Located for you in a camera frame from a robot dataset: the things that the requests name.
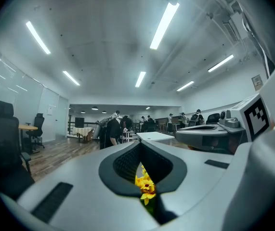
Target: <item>wall sign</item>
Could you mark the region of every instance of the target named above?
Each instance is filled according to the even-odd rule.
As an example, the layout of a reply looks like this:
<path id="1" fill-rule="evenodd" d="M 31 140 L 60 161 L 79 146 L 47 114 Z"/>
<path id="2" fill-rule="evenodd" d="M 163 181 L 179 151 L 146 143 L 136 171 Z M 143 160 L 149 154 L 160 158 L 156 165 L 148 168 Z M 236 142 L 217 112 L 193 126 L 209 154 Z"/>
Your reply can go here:
<path id="1" fill-rule="evenodd" d="M 53 108 L 54 106 L 53 105 L 48 105 L 48 107 L 47 107 L 47 114 L 49 115 L 49 116 L 52 116 L 52 112 L 53 112 L 53 110 L 54 110 L 54 108 Z"/>
<path id="2" fill-rule="evenodd" d="M 255 90 L 259 90 L 263 86 L 262 78 L 260 75 L 257 75 L 252 78 L 253 85 L 255 87 Z"/>

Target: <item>white ceiling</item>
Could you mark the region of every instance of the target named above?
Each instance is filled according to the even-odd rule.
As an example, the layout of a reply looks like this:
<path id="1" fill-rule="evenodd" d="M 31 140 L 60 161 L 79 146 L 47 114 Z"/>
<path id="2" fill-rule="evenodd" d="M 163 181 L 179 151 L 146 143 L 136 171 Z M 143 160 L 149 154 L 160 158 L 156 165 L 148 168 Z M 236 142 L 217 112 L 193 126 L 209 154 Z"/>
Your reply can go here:
<path id="1" fill-rule="evenodd" d="M 165 0 L 13 0 L 0 15 L 0 28 L 22 55 L 72 95 L 121 92 L 164 97 L 176 94 L 191 80 L 196 86 L 202 84 L 253 50 L 247 40 L 231 41 L 222 23 L 228 18 L 223 2 L 179 3 L 157 50 L 149 47 L 168 4 Z M 210 20 L 207 13 L 214 18 Z M 50 55 L 33 39 L 25 25 L 28 20 Z M 233 60 L 220 70 L 207 72 L 231 53 Z M 64 70 L 79 87 L 62 73 Z M 147 74 L 137 89 L 140 71 Z"/>

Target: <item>door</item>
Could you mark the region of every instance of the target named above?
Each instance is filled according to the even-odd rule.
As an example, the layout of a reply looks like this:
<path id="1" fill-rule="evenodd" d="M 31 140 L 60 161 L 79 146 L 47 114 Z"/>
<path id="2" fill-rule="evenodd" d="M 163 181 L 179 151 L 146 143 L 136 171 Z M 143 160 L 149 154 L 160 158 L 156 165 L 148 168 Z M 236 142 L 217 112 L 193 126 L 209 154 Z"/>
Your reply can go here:
<path id="1" fill-rule="evenodd" d="M 56 111 L 56 140 L 65 137 L 67 123 L 65 122 L 67 116 L 68 100 L 59 96 L 57 111 Z"/>
<path id="2" fill-rule="evenodd" d="M 39 112 L 43 113 L 44 122 L 42 125 L 42 141 L 55 140 L 56 110 L 59 95 L 44 87 L 39 104 Z"/>

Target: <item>round table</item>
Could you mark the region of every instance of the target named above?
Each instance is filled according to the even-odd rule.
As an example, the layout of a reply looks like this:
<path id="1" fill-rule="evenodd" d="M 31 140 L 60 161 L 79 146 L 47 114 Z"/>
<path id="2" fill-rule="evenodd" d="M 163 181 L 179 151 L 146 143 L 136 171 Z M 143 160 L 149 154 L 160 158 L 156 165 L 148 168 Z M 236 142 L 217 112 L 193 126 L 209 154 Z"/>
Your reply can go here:
<path id="1" fill-rule="evenodd" d="M 20 124 L 20 125 L 18 125 L 18 129 L 21 130 L 21 144 L 22 144 L 22 152 L 23 152 L 24 151 L 23 130 L 33 131 L 33 130 L 38 130 L 38 128 L 34 127 L 34 126 Z"/>

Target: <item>desk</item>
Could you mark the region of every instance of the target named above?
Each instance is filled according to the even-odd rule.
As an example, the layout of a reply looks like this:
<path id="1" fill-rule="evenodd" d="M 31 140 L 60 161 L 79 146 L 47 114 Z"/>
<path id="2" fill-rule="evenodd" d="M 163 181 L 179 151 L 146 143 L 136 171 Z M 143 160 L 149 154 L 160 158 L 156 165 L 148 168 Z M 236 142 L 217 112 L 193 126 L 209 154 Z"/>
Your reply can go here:
<path id="1" fill-rule="evenodd" d="M 173 123 L 172 125 L 175 126 L 174 132 L 176 132 L 177 131 L 177 126 L 180 126 L 180 123 Z"/>
<path id="2" fill-rule="evenodd" d="M 73 134 L 76 133 L 78 135 L 78 138 L 80 135 L 82 135 L 84 142 L 86 141 L 86 138 L 87 141 L 90 141 L 92 136 L 92 130 L 93 128 L 73 128 Z"/>
<path id="3" fill-rule="evenodd" d="M 21 130 L 21 145 L 22 145 L 22 152 L 24 152 L 23 130 L 34 131 L 34 130 L 38 130 L 38 128 L 34 126 L 20 124 L 18 125 L 18 129 Z"/>
<path id="4" fill-rule="evenodd" d="M 175 138 L 174 136 L 158 132 L 137 133 L 137 137 L 144 141 L 157 141 L 169 145 L 171 145 L 171 140 Z"/>

